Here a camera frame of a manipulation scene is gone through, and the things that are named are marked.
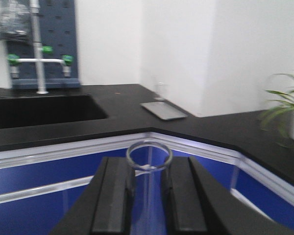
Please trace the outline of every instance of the green valve handle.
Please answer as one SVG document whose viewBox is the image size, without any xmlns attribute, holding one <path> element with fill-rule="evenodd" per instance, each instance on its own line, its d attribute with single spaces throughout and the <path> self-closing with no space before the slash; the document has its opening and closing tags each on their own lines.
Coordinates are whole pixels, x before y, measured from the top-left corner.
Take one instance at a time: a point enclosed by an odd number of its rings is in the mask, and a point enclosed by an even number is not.
<svg viewBox="0 0 294 235">
<path fill-rule="evenodd" d="M 71 55 L 63 55 L 62 60 L 64 60 L 64 63 L 66 66 L 71 66 L 73 62 L 73 56 Z"/>
<path fill-rule="evenodd" d="M 48 47 L 48 46 L 43 46 L 43 53 L 52 54 L 53 53 L 53 48 Z"/>
<path fill-rule="evenodd" d="M 8 54 L 8 62 L 10 64 L 10 66 L 16 66 L 19 64 L 18 59 L 20 57 L 17 56 L 16 54 Z"/>
</svg>

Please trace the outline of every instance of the faucet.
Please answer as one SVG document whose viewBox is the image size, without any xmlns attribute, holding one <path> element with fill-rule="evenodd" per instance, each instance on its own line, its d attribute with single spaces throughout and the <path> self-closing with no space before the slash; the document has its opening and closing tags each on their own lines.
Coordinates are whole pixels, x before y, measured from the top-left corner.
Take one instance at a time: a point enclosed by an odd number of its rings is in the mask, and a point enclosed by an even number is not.
<svg viewBox="0 0 294 235">
<path fill-rule="evenodd" d="M 65 77 L 71 76 L 71 65 L 73 57 L 70 55 L 63 55 L 62 59 L 44 59 L 43 52 L 52 54 L 52 47 L 43 47 L 41 43 L 40 35 L 40 25 L 39 25 L 39 0 L 30 0 L 30 15 L 32 21 L 32 31 L 33 31 L 33 47 L 34 55 L 33 59 L 20 59 L 19 56 L 15 54 L 8 54 L 8 62 L 10 64 L 10 72 L 12 78 L 19 77 L 19 68 L 17 65 L 23 62 L 34 62 L 36 64 L 36 73 L 37 73 L 37 85 L 38 85 L 38 94 L 47 94 L 46 83 L 45 83 L 45 70 L 44 63 L 59 63 L 62 66 L 63 74 Z"/>
</svg>

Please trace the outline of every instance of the glass beaker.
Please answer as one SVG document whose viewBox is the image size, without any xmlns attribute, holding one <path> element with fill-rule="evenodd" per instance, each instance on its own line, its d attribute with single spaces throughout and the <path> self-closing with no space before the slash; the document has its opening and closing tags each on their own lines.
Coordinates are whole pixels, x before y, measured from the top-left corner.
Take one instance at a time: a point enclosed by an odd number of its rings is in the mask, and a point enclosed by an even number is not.
<svg viewBox="0 0 294 235">
<path fill-rule="evenodd" d="M 161 198 L 161 170 L 172 161 L 172 151 L 156 141 L 131 145 L 126 158 L 135 169 L 135 199 L 131 235 L 166 235 L 166 220 Z"/>
</svg>

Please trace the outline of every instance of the white faucet pipe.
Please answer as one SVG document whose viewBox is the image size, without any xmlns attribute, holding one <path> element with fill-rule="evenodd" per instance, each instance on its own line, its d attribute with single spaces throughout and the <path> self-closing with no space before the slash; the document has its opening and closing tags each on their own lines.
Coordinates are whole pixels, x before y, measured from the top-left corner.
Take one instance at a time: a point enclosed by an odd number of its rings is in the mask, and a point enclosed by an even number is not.
<svg viewBox="0 0 294 235">
<path fill-rule="evenodd" d="M 34 46 L 34 54 L 37 59 L 36 62 L 36 73 L 37 73 L 37 85 L 38 85 L 38 94 L 47 94 L 46 84 L 45 84 L 45 70 L 44 64 L 41 62 L 43 58 L 42 53 L 42 44 L 40 37 L 40 25 L 39 25 L 39 1 L 38 0 L 30 0 L 31 7 L 31 24 L 33 29 L 33 46 Z"/>
<path fill-rule="evenodd" d="M 64 60 L 61 59 L 17 59 L 17 62 L 20 63 L 36 63 L 36 62 L 42 62 L 42 63 L 59 63 L 61 65 L 64 65 Z"/>
</svg>

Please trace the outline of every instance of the potted plant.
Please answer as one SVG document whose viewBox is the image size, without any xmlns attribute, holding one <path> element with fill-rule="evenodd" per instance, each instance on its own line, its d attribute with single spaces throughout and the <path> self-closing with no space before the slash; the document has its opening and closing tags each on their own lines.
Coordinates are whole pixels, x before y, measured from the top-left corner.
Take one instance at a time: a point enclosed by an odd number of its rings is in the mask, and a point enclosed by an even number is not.
<svg viewBox="0 0 294 235">
<path fill-rule="evenodd" d="M 294 81 L 294 74 L 280 73 L 278 75 L 285 75 Z M 266 90 L 270 94 L 277 96 L 277 99 L 271 99 L 270 101 L 276 101 L 278 104 L 263 113 L 261 113 L 261 126 L 265 127 L 269 122 L 277 117 L 285 117 L 287 113 L 291 114 L 290 129 L 287 132 L 287 124 L 285 118 L 279 120 L 278 129 L 283 137 L 291 137 L 294 140 L 294 86 L 286 92 Z"/>
</svg>

